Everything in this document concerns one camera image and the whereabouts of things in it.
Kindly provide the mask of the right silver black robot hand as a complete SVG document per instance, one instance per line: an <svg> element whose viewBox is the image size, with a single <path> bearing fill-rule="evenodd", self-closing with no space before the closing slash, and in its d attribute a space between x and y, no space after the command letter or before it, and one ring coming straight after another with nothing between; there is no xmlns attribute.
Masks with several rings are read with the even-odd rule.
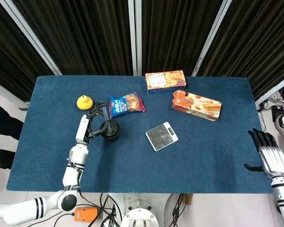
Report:
<svg viewBox="0 0 284 227"><path fill-rule="evenodd" d="M269 178L284 177L284 153L270 133L253 128L248 131L258 152L261 166L244 167L252 172L264 172Z"/></svg>

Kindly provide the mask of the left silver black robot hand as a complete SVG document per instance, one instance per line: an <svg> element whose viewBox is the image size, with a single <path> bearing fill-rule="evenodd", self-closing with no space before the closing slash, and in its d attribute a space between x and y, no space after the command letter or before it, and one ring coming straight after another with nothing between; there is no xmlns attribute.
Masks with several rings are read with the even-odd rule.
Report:
<svg viewBox="0 0 284 227"><path fill-rule="evenodd" d="M87 146L89 144L89 139L102 135L108 129L109 120L105 120L103 127L98 131L92 131L91 129L92 120L96 115L102 115L105 117L102 107L106 106L107 103L96 102L95 105L90 109L89 113L82 116L76 134L77 143Z"/></svg>

